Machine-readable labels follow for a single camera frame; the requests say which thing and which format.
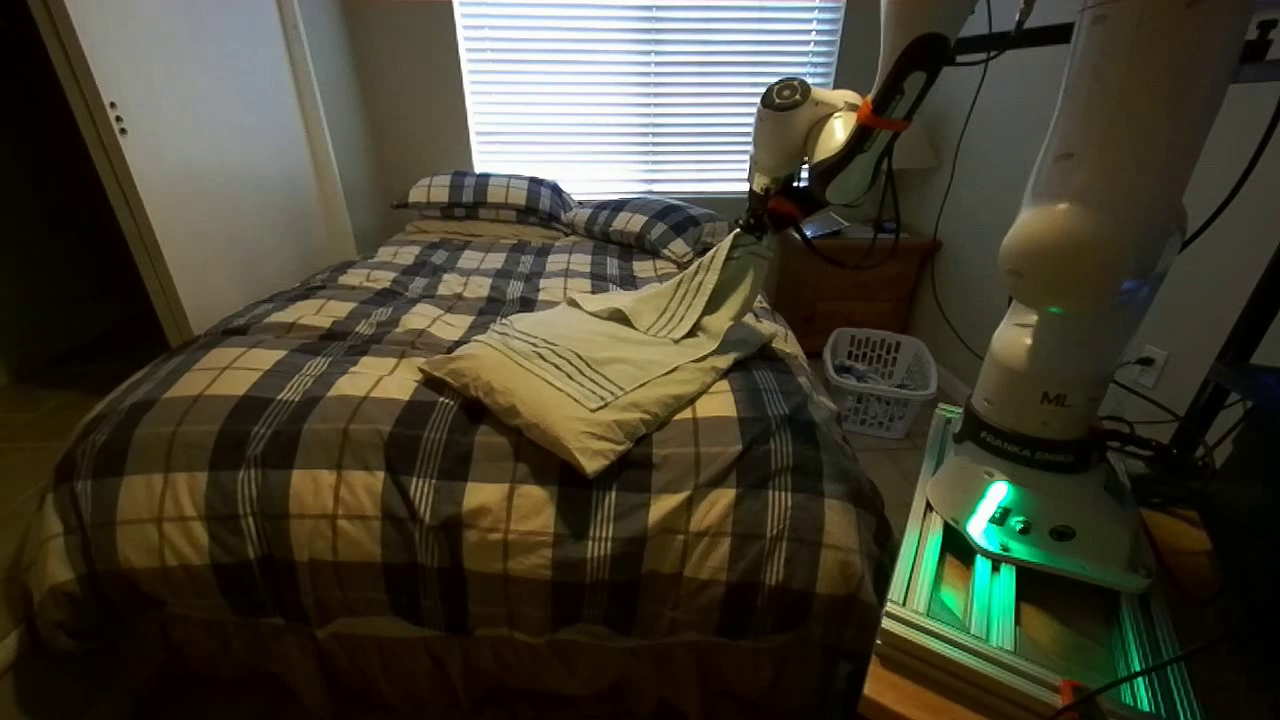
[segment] plaid pillow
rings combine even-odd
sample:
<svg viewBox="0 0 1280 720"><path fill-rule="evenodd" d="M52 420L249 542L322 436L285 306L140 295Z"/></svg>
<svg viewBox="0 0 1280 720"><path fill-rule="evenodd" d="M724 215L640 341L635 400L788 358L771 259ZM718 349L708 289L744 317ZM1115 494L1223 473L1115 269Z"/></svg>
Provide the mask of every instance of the plaid pillow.
<svg viewBox="0 0 1280 720"><path fill-rule="evenodd" d="M545 177L446 173L416 182L405 208L446 221L564 223L570 196Z"/></svg>
<svg viewBox="0 0 1280 720"><path fill-rule="evenodd" d="M670 263L690 263L701 251L724 239L726 221L710 208L669 199L669 196L626 196L577 205L569 227L607 243L635 243Z"/></svg>

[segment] white window blinds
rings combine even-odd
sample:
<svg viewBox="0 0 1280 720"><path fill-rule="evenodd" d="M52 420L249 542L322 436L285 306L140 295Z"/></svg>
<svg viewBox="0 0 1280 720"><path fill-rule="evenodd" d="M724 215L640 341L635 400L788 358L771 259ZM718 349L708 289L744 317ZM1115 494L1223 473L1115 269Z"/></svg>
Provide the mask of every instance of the white window blinds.
<svg viewBox="0 0 1280 720"><path fill-rule="evenodd" d="M833 86L845 0L454 0L470 164L744 196L760 92Z"/></svg>

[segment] folded towel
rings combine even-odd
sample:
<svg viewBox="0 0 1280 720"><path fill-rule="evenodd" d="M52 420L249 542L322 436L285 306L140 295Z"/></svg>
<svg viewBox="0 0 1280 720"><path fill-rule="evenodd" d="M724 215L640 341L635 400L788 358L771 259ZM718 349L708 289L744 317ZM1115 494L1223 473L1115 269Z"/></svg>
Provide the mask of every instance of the folded towel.
<svg viewBox="0 0 1280 720"><path fill-rule="evenodd" d="M764 269L733 232L662 285L506 317L425 371L594 476L767 341L744 322Z"/></svg>

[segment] white wall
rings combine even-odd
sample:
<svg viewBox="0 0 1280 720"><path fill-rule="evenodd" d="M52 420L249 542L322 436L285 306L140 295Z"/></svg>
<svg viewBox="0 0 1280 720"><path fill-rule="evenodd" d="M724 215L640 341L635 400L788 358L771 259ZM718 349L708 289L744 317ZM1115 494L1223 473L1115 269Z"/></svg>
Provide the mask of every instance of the white wall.
<svg viewBox="0 0 1280 720"><path fill-rule="evenodd" d="M1077 0L1039 0L1032 26L1072 21ZM997 251L1009 221L1020 208L1023 182L1037 164L1039 138L1049 130L1055 88L1065 80L1066 49L1009 52L992 63L979 92L972 130L958 148L956 186L944 205L934 256L934 295L918 289L914 334L926 341L934 359L962 386L975 382L975 358L967 358L956 334L985 351L986 334L1005 311L1005 289L997 282ZM910 227L930 227L944 196L948 164L956 159L956 138L962 108L975 92L975 67L953 67L926 95L918 123L930 131L938 170L926 177L908 177L905 208ZM1201 223L1206 208L1229 192L1245 155L1250 151L1280 86L1235 86L1221 108L1212 140L1187 189L1187 221ZM1268 263L1280 239L1280 148L1263 155L1245 196L1231 212L1184 251L1136 341L1168 349L1168 371L1150 390L1172 407L1184 407L1201 390L1223 334L1231 330L1250 282ZM1280 359L1280 334L1270 330L1261 359ZM1136 400L1111 400L1111 407L1130 416L1150 416Z"/></svg>
<svg viewBox="0 0 1280 720"><path fill-rule="evenodd" d="M333 143L338 192L348 205L354 249L385 239L385 192L374 177L374 148L368 108L354 77L354 56L338 0L294 0L313 80L321 92L322 138Z"/></svg>
<svg viewBox="0 0 1280 720"><path fill-rule="evenodd" d="M466 118L446 0L344 0L358 95L390 208L425 173L466 170Z"/></svg>

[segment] bedside table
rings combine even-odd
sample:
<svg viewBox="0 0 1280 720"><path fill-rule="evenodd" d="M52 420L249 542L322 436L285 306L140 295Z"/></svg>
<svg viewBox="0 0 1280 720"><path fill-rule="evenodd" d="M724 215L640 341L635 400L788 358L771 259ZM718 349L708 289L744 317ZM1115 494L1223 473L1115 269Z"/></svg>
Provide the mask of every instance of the bedside table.
<svg viewBox="0 0 1280 720"><path fill-rule="evenodd" d="M767 301L808 358L825 351L833 330L908 334L930 251L934 239L910 232L848 232L814 243L779 237Z"/></svg>

